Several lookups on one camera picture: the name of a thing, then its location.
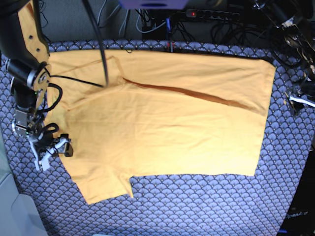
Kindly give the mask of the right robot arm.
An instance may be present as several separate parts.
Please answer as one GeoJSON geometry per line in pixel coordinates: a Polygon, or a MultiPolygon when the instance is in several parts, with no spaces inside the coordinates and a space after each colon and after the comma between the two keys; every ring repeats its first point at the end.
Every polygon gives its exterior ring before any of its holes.
{"type": "Polygon", "coordinates": [[[35,156],[37,170],[50,168],[50,158],[60,153],[73,155],[68,134],[55,138],[59,126],[44,124],[45,114],[60,102],[63,90],[50,82],[49,49],[40,27],[36,0],[0,2],[0,51],[7,60],[5,70],[12,76],[15,100],[12,130],[26,137],[35,156]]]}

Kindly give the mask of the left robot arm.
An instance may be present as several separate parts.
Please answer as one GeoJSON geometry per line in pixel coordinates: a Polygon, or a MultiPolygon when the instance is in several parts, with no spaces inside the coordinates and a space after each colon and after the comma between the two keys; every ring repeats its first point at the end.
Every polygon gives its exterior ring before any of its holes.
{"type": "Polygon", "coordinates": [[[253,7],[263,12],[272,25],[283,30],[288,46],[301,57],[297,66],[306,66],[304,78],[293,82],[285,92],[290,112],[296,116],[305,106],[315,106],[315,36],[307,18],[294,0],[253,0],[253,7]]]}

